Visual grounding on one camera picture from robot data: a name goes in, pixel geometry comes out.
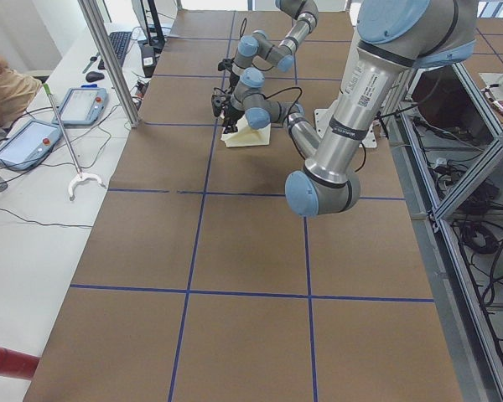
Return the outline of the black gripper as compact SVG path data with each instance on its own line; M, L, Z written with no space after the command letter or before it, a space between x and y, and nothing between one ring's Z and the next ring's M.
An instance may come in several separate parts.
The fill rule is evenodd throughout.
M226 105L224 109L224 127L223 134L228 132L237 132L236 123L241 119L241 110L236 109L232 104Z
M231 72L229 89L234 90L236 88L236 85L238 84L239 80L240 80L240 76L238 74Z

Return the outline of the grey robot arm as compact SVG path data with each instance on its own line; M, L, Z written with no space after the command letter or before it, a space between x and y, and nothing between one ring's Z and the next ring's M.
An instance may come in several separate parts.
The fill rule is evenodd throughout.
M291 28L283 38L278 36L280 39L278 43L260 29L241 36L234 56L219 63L220 70L230 72L230 92L236 88L245 69L254 66L255 58L262 59L282 72L289 71L293 67L298 48L317 28L319 10L315 1L281 0L275 4L281 12L293 20Z
M340 87L323 133L315 131L299 103L271 101L262 93L264 76L254 59L289 70L298 47L319 21L312 1L280 1L277 6L294 20L293 27L280 44L273 44L262 31L241 38L234 57L219 63L219 70L231 74L230 86L212 95L213 113L222 118L228 133L236 131L240 119L255 130L272 123L284 125L304 160L303 167L285 183L290 208L304 217L345 211L360 196L360 183L350 162L394 81L406 70L441 67L469 58L474 52L478 4L363 2L352 41L355 64Z

